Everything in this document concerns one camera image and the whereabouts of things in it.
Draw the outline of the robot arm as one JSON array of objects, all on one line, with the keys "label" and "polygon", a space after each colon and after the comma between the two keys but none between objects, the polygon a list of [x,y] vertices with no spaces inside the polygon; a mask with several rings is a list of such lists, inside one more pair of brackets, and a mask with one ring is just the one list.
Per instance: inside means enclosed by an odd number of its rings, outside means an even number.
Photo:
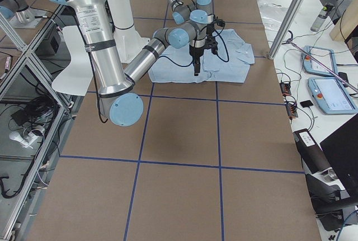
[{"label": "robot arm", "polygon": [[189,47],[195,75],[206,49],[216,50],[215,16],[211,0],[167,0],[175,27],[157,30],[150,40],[134,30],[129,0],[50,0],[72,7],[89,57],[102,122],[119,126],[136,123],[144,110],[142,99],[132,92],[136,82],[161,58],[169,46]]},{"label": "robot arm", "polygon": [[182,0],[167,0],[172,9],[172,16],[176,24],[182,24],[190,18],[190,14],[194,10],[203,10],[208,15],[208,22],[214,21],[212,8],[212,0],[192,0],[190,4],[186,4]]}]

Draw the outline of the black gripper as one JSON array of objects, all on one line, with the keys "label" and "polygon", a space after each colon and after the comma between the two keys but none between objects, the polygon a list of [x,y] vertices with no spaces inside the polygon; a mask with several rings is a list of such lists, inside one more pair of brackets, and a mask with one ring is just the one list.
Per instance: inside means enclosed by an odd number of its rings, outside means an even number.
[{"label": "black gripper", "polygon": [[194,66],[194,76],[198,76],[200,74],[201,63],[200,59],[204,54],[204,47],[194,47],[192,45],[189,46],[189,54],[192,57],[192,64]]}]

